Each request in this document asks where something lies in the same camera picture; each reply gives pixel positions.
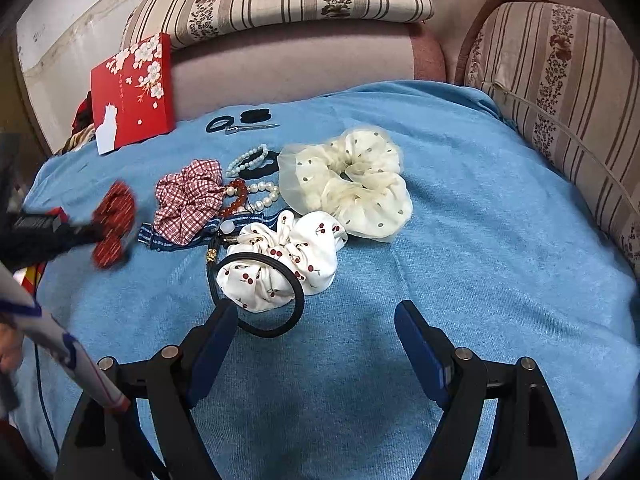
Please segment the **left hand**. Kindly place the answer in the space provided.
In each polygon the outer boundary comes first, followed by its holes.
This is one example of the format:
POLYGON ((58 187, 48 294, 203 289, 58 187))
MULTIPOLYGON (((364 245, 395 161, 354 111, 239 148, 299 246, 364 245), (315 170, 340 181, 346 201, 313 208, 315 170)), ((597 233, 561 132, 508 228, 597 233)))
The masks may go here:
POLYGON ((12 373, 23 361, 24 335, 15 328, 0 325, 0 368, 2 373, 12 373))

